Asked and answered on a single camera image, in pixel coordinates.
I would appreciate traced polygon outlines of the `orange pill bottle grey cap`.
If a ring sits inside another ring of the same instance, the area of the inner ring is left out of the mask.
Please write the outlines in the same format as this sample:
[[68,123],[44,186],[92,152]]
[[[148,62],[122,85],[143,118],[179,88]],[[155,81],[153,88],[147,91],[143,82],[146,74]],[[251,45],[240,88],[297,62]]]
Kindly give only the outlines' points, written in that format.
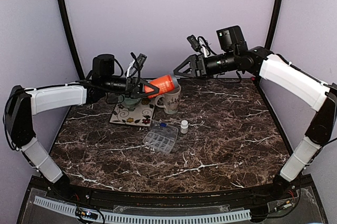
[[150,81],[149,83],[159,88],[159,92],[157,94],[148,95],[149,99],[168,93],[179,87],[177,78],[173,74],[162,76]]

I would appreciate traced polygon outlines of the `clear plastic pill organizer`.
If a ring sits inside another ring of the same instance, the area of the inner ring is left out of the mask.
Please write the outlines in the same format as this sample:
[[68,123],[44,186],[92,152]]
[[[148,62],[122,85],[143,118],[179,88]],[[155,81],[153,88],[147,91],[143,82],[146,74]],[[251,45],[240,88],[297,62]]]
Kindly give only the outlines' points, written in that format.
[[152,120],[143,144],[155,151],[169,154],[177,139],[178,128],[164,122]]

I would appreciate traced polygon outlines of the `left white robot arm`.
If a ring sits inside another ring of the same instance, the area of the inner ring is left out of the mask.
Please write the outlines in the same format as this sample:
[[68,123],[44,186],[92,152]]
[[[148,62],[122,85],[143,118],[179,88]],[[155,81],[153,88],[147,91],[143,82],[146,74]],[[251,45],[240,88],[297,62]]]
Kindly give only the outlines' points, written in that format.
[[160,89],[141,78],[146,56],[131,55],[131,67],[137,75],[115,75],[117,60],[112,54],[101,54],[93,59],[87,77],[76,82],[38,88],[14,86],[4,107],[3,125],[11,150],[20,151],[45,179],[55,184],[53,191],[63,201],[74,197],[67,175],[50,157],[38,141],[33,128],[33,116],[63,107],[93,104],[111,93],[127,98],[142,98],[158,94]]

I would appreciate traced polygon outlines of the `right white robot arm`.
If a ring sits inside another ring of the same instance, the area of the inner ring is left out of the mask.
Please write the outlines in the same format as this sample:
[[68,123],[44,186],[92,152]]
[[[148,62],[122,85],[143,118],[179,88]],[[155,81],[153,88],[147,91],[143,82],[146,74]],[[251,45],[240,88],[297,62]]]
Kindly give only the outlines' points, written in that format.
[[331,141],[336,122],[336,84],[327,84],[288,62],[280,54],[257,46],[248,49],[242,30],[232,26],[217,30],[222,54],[215,54],[203,38],[187,37],[196,52],[178,65],[174,74],[187,78],[209,78],[226,72],[248,72],[269,80],[306,102],[315,112],[303,139],[279,171],[269,196],[281,199],[289,191],[288,182],[310,164],[313,157]]

